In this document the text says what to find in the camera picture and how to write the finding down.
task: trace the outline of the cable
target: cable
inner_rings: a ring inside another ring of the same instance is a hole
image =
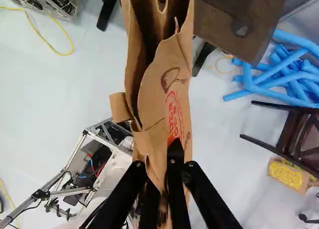
[[[97,171],[94,170],[93,161],[92,161],[91,158],[90,158],[90,163],[91,163],[91,169],[92,169],[92,172],[93,172],[94,176],[95,176],[95,177],[98,177],[98,175],[96,174]]]
[[[236,66],[234,70],[227,71],[227,72],[222,72],[222,71],[220,71],[220,70],[218,69],[218,62],[220,62],[221,60],[232,59],[232,58],[234,58],[234,57],[227,57],[227,56],[225,56],[225,57],[220,57],[220,58],[218,58],[218,59],[215,61],[215,69],[216,69],[216,71],[217,71],[218,73],[220,73],[220,74],[231,74],[231,73],[235,72],[235,71],[237,70],[238,66]]]
[[[68,52],[68,53],[60,53],[58,51],[56,51],[51,45],[50,43],[48,43],[42,36],[41,34],[35,29],[35,27],[32,25],[31,21],[30,21],[30,18],[26,12],[26,10],[24,10],[23,8],[11,8],[11,7],[5,7],[5,6],[0,6],[0,8],[4,8],[4,9],[7,9],[7,10],[13,10],[13,11],[23,11],[30,26],[32,27],[32,29],[35,31],[35,33],[38,35],[38,37],[41,38],[42,41],[44,41],[44,43],[56,54],[58,54],[59,56],[68,56],[70,54],[72,54],[73,50],[74,50],[74,45],[73,45],[73,42],[71,40],[71,38],[69,37],[68,33],[66,33],[66,31],[63,29],[63,27],[53,18],[51,17],[50,15],[48,15],[58,26],[59,28],[63,31],[64,35],[68,38],[70,44],[71,44],[71,50]]]
[[[14,209],[15,209],[15,205],[14,205],[13,201],[11,200],[11,198],[9,197],[9,195],[6,193],[6,190],[5,190],[5,188],[4,188],[4,185],[3,185],[1,179],[0,179],[0,187],[1,187],[2,193],[3,193],[4,196],[8,199],[8,201],[9,201],[10,204],[11,204],[12,209],[14,210]],[[16,227],[19,229],[19,223],[18,223],[17,220],[15,220],[15,225],[16,225]]]
[[[76,198],[76,200],[78,200],[78,202],[79,202],[81,205],[83,205],[83,206],[85,206],[85,207],[88,206],[88,205],[85,205],[83,202],[81,202],[81,201],[79,200],[78,194],[75,194],[75,198]]]
[[[13,227],[13,228],[15,228],[15,229],[20,229],[20,228],[17,228],[17,227],[15,227],[14,225],[12,225],[12,224],[8,224],[10,227]]]
[[[98,176],[100,175],[100,173],[101,173],[102,169],[104,168],[105,164],[106,164],[106,162],[102,163],[102,165],[101,165],[100,168],[98,169],[98,172],[97,172],[97,175],[98,175]]]
[[[31,207],[31,208],[27,208],[27,209],[22,210],[18,215],[15,216],[15,218],[17,218],[21,213],[24,213],[24,212],[27,211],[27,210],[37,208],[38,206],[40,206],[41,203],[42,203],[42,199],[40,200],[40,202],[38,203],[38,205],[36,205],[35,207]]]

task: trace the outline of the metal frame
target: metal frame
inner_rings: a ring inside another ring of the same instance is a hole
[[[85,141],[86,138],[90,138],[92,140],[96,140],[99,143],[109,147],[109,149],[112,152],[111,158],[116,159],[118,153],[125,153],[129,156],[132,156],[132,151],[126,147],[116,145],[114,143],[114,140],[112,139],[111,135],[107,131],[107,126],[108,124],[112,124],[116,129],[121,131],[124,135],[129,135],[132,136],[131,132],[128,130],[124,129],[118,124],[115,124],[112,122],[112,118],[108,118],[107,120],[104,120],[102,122],[99,122],[93,126],[87,127],[85,130],[83,130],[81,137],[79,138],[78,142],[76,143],[75,148],[73,149],[70,158],[66,165],[63,167],[63,169],[56,175],[54,176],[50,181],[48,181],[43,187],[41,187],[39,190],[34,192],[25,202],[23,202],[20,206],[18,206],[13,212],[11,212],[7,217],[5,217],[1,222],[0,222],[0,229],[5,228],[9,223],[11,223],[23,210],[27,209],[32,203],[36,202],[38,199],[42,200],[48,200],[47,203],[45,204],[45,210],[47,212],[54,210],[56,211],[59,216],[65,216],[67,220],[70,218],[76,218],[84,209],[84,206],[82,206],[81,210],[79,213],[75,214],[70,214],[69,209],[63,210],[59,208],[56,204],[54,204],[54,199],[58,197],[64,197],[64,196],[70,196],[70,195],[77,195],[77,194],[82,194],[82,193],[89,193],[86,200],[84,201],[84,204],[88,204],[94,197],[95,193],[98,191],[100,188],[101,184],[103,183],[105,179],[105,175],[108,169],[110,169],[110,164],[111,161],[108,160],[106,165],[104,166],[103,170],[95,180],[93,184],[93,188],[87,188],[87,187],[81,187],[81,188],[76,188],[76,189],[68,189],[68,190],[61,190],[61,184],[63,182],[64,176],[67,171],[69,171],[70,166],[72,163],[74,163],[74,159],[76,154],[79,152],[83,142]],[[99,127],[102,128],[103,133],[107,136],[102,137],[99,133]],[[52,192],[49,192],[48,190],[50,188],[54,187]]]
[[[166,178],[168,188],[165,191],[168,194],[172,229],[191,228],[183,183],[193,195],[209,229],[242,229],[200,166],[194,161],[184,163],[184,151],[179,138],[167,150]],[[146,196],[139,229],[157,229],[160,193],[147,177],[145,164],[140,161],[130,165],[111,195],[80,228],[120,229],[142,190]]]

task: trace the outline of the black wire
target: black wire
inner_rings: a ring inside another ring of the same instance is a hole
[[[81,205],[87,207],[87,205],[85,205],[83,202],[80,202],[80,200],[79,200],[79,198],[78,198],[78,194],[75,194],[75,198],[76,198],[76,200],[78,200],[78,202],[79,202]]]
[[[35,209],[35,208],[37,208],[38,206],[40,206],[41,203],[42,203],[42,199],[40,200],[40,202],[38,203],[38,205],[36,205],[35,207],[31,207],[31,208],[27,208],[27,209],[22,210],[18,215],[16,215],[16,216],[13,218],[13,220],[16,219],[21,213],[24,213],[25,211],[30,210],[30,209]]]
[[[13,228],[15,228],[15,229],[19,229],[19,228],[17,228],[17,227],[15,227],[14,225],[11,225],[11,224],[8,224],[9,226],[11,226],[11,227],[13,227]]]

